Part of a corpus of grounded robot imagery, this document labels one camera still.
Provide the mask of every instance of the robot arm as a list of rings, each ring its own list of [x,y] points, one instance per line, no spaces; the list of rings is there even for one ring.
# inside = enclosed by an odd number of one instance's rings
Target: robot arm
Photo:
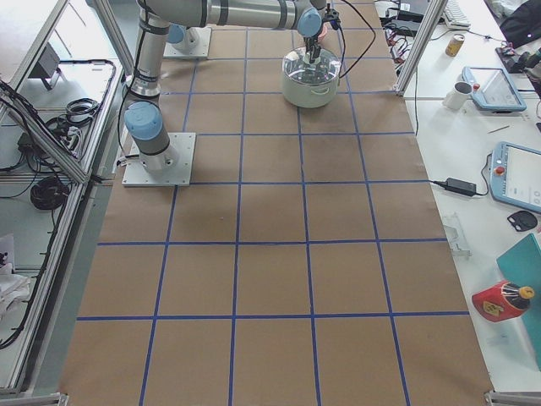
[[[317,13],[309,0],[138,0],[138,3],[150,13],[187,27],[216,24],[301,30],[298,23],[302,24],[303,15],[308,13],[304,15],[306,19]],[[319,10],[325,8],[325,1],[313,3]]]
[[[137,0],[139,37],[134,72],[127,85],[124,122],[139,147],[147,171],[174,167],[178,152],[171,145],[158,107],[161,60],[171,23],[186,27],[208,24],[297,30],[312,63],[319,54],[323,23],[337,22],[326,0]]]
[[[144,99],[160,95],[158,77],[171,23],[187,27],[208,24],[298,30],[318,52],[317,35],[326,0],[137,0],[139,38],[130,93]]]

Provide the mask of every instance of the red bottle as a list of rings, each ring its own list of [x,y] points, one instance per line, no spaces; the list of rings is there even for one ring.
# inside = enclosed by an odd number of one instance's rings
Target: red bottle
[[[529,286],[521,288],[515,283],[501,281],[474,294],[472,301],[482,317],[496,322],[520,316],[530,307],[530,299],[534,295]]]

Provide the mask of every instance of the can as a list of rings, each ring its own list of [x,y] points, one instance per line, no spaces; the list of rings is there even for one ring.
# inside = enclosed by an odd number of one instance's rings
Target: can
[[[462,44],[464,43],[465,36],[462,34],[455,34],[449,41],[449,45],[445,49],[445,53],[450,57],[455,57],[460,51]]]

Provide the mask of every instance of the white mug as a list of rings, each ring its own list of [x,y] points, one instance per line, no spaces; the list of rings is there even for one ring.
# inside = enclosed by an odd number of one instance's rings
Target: white mug
[[[472,86],[467,82],[456,82],[453,89],[447,93],[443,105],[451,110],[458,110],[472,94]]]

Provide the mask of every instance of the keyboard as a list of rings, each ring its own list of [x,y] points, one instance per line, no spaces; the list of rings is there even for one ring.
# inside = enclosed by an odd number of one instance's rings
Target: keyboard
[[[464,15],[457,0],[447,0],[445,10],[443,12],[443,20],[445,25],[450,30],[469,30],[470,21]]]

